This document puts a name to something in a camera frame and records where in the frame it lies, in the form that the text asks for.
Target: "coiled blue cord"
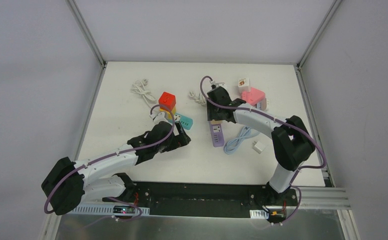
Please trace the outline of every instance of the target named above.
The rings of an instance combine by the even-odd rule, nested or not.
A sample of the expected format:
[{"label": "coiled blue cord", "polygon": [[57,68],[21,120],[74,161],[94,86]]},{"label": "coiled blue cord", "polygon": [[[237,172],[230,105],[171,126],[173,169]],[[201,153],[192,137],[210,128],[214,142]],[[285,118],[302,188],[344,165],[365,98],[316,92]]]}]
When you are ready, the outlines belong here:
[{"label": "coiled blue cord", "polygon": [[251,128],[249,126],[244,126],[241,128],[241,131],[239,131],[239,134],[236,138],[226,142],[225,146],[223,147],[223,151],[228,155],[233,154],[239,148],[242,141],[253,138],[259,135],[259,133],[260,132],[251,134]]}]

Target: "gray wall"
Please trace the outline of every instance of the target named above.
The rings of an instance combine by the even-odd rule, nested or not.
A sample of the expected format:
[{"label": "gray wall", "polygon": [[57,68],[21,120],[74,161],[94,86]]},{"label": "gray wall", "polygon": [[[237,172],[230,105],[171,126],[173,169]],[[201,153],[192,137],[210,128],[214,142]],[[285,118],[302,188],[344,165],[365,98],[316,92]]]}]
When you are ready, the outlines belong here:
[{"label": "gray wall", "polygon": [[65,1],[0,1],[0,239],[36,239],[41,183],[75,154],[100,65]]},{"label": "gray wall", "polygon": [[362,239],[388,239],[388,1],[344,1],[303,78]]},{"label": "gray wall", "polygon": [[107,61],[297,63],[332,0],[77,3]]}]

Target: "white tabletop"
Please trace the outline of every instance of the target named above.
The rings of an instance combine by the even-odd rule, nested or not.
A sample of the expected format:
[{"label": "white tabletop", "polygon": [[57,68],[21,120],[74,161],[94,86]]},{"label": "white tabletop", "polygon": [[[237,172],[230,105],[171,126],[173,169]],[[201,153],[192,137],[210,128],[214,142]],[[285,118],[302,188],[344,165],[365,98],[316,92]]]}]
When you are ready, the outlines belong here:
[{"label": "white tabletop", "polygon": [[[192,128],[186,131],[191,142],[120,172],[127,173],[134,181],[266,184],[277,165],[271,139],[263,134],[247,139],[232,155],[225,154],[222,147],[213,147],[206,107],[188,98],[189,91],[199,93],[199,83],[205,75],[217,83],[225,82],[232,99],[240,97],[236,87],[238,79],[250,78],[252,87],[264,91],[270,100],[270,113],[287,118],[297,115],[310,129],[291,65],[109,62],[79,159],[118,148],[152,129],[149,108],[141,96],[130,92],[135,80],[148,79],[147,88],[157,99],[163,92],[174,94],[176,112],[193,119]],[[208,91],[210,84],[205,81],[203,88]],[[240,124],[222,123],[225,141],[236,137],[241,128]],[[257,140],[266,145],[261,154],[252,149],[252,142]],[[319,165],[316,152],[305,165]],[[294,184],[324,186],[322,172],[304,169]]]}]

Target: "red block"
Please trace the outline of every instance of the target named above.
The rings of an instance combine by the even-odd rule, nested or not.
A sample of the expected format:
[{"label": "red block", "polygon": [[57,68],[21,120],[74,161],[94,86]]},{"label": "red block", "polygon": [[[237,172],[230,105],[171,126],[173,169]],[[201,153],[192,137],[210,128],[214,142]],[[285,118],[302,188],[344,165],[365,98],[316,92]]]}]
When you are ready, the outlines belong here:
[{"label": "red block", "polygon": [[168,107],[170,110],[172,110],[176,105],[176,97],[173,94],[170,94],[168,92],[164,92],[160,99],[158,99],[158,104],[162,104],[166,107]]}]

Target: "white cable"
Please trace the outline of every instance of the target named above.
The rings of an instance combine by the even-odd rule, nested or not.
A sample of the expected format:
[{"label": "white cable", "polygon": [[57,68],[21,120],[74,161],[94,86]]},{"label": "white cable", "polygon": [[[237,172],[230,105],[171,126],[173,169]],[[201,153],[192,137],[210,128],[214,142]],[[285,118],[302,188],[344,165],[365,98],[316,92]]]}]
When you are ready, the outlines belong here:
[{"label": "white cable", "polygon": [[157,103],[157,99],[151,94],[150,91],[145,89],[145,86],[147,84],[148,84],[148,79],[142,79],[142,81],[136,80],[132,84],[132,88],[130,89],[130,92],[141,95],[145,103],[147,104],[147,106],[150,108],[151,107],[150,104]]},{"label": "white cable", "polygon": [[199,93],[197,96],[193,91],[189,91],[188,96],[190,99],[194,100],[196,103],[199,103],[201,105],[206,105],[207,103],[206,98],[201,93]]}]

